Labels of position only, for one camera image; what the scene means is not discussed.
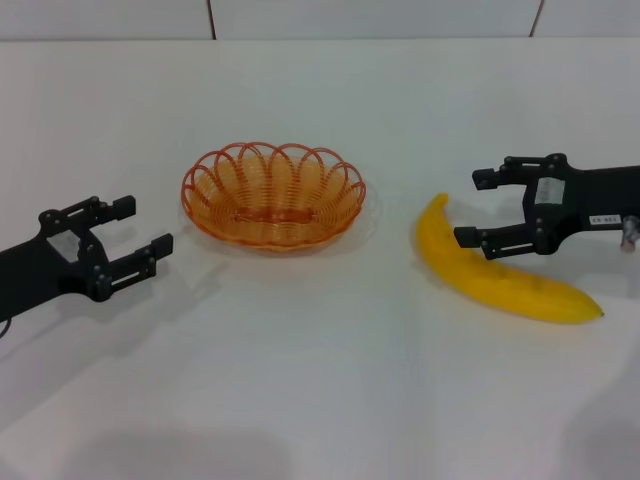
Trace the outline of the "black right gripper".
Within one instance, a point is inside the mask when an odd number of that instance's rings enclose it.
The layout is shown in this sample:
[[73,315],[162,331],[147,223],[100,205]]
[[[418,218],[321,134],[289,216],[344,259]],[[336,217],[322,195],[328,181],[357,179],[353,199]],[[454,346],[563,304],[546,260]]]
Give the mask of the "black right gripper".
[[472,180],[477,190],[526,186],[527,227],[453,229],[461,248],[480,249],[487,260],[529,253],[551,255],[564,240],[580,232],[619,230],[625,252],[634,251],[639,242],[637,166],[583,170],[569,165],[563,154],[507,156],[497,170],[475,170]]

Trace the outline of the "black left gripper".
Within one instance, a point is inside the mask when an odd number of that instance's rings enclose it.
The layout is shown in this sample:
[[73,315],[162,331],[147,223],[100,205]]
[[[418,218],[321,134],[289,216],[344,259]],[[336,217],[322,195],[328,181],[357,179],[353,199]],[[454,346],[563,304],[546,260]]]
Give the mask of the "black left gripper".
[[1,318],[10,320],[66,294],[104,302],[114,293],[155,277],[159,260],[173,253],[165,234],[135,252],[109,261],[93,227],[136,213],[127,195],[111,204],[97,196],[39,215],[40,232],[1,253]]

